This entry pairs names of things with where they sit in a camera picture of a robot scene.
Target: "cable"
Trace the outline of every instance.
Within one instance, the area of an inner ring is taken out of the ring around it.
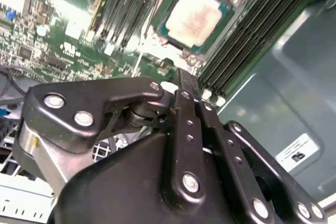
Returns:
[[[7,91],[11,87],[11,85],[10,85],[8,74],[3,73],[3,72],[0,72],[0,74],[2,74],[6,78],[6,84],[5,84],[4,88],[2,89],[2,91],[0,92],[0,98],[1,98],[7,93]]]
[[[21,96],[25,96],[26,92],[20,88],[20,86],[14,81],[13,76],[8,72],[8,70],[6,68],[4,68],[3,66],[0,67],[0,73],[4,76],[7,77],[7,81],[9,82],[10,86]]]

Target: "white label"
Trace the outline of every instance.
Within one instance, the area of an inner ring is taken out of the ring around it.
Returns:
[[[304,133],[286,149],[280,152],[275,159],[287,172],[289,172],[318,150],[319,146],[307,133]]]

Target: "black cable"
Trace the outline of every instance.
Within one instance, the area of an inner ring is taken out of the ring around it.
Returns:
[[[0,98],[1,98],[7,93],[11,85],[10,85],[9,75],[4,72],[0,72],[0,74],[2,74],[6,78],[6,84],[4,88],[2,89],[2,91],[0,92]]]
[[[23,97],[26,95],[26,92],[25,92],[22,88],[19,87],[19,85],[14,81],[14,79],[13,79],[13,77],[12,77],[11,74],[9,75],[9,82],[11,83],[12,88],[13,88],[18,94],[20,94],[20,95],[23,96]]]

